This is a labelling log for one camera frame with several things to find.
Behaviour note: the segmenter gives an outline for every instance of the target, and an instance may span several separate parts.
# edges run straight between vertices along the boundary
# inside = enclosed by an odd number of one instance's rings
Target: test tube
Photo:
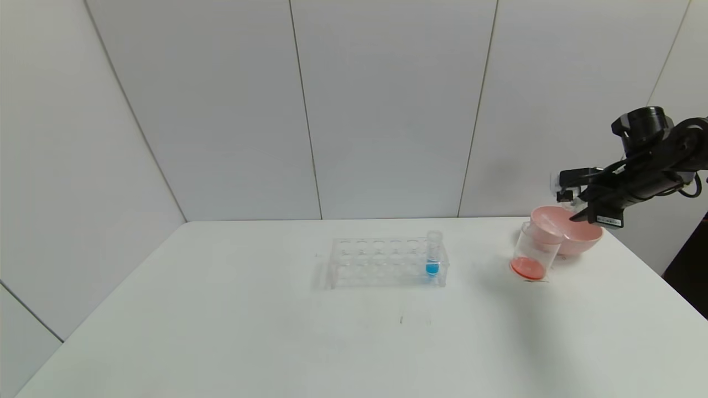
[[[437,275],[440,272],[440,245],[443,242],[443,233],[440,231],[428,231],[428,259],[426,261],[426,272],[428,275]]]

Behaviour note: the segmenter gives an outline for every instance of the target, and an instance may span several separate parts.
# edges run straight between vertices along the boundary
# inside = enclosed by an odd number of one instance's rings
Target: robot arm
[[[556,201],[569,202],[577,194],[587,203],[571,220],[622,228],[626,207],[676,192],[689,198],[700,195],[697,172],[708,170],[708,118],[674,126],[662,108],[651,106],[622,115],[612,124],[612,132],[622,139],[623,160],[604,169],[559,174]],[[696,192],[686,193],[683,188],[693,181]]]

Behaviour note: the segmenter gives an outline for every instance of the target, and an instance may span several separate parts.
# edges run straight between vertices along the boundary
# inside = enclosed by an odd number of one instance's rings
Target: white wall
[[[183,218],[84,3],[2,7],[2,278],[66,338]]]
[[[619,160],[610,124],[646,105],[686,6],[500,0],[459,215],[528,215],[551,173]]]
[[[89,0],[187,220],[319,219],[288,0]]]
[[[0,286],[0,394],[13,398],[61,343]]]
[[[496,0],[293,0],[323,218],[454,217]]]
[[[661,106],[674,123],[708,117],[708,1],[693,0],[649,105]],[[613,234],[657,273],[663,273],[708,211],[708,186],[699,198],[654,198],[624,212],[627,226]],[[693,192],[694,186],[686,188]]]

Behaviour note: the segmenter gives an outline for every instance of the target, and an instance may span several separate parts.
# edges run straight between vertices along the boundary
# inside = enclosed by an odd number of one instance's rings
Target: clear plastic cup
[[[563,234],[548,232],[535,224],[524,222],[521,234],[516,242],[514,257],[510,267],[522,278],[541,280],[546,277],[548,268],[558,254],[563,243]]]

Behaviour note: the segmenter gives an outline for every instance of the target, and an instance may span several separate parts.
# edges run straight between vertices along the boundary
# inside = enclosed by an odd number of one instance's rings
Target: pink bowl
[[[570,220],[573,213],[558,206],[541,206],[531,212],[531,223],[546,232],[560,231],[565,239],[558,250],[564,256],[577,256],[595,246],[603,229],[585,221]]]

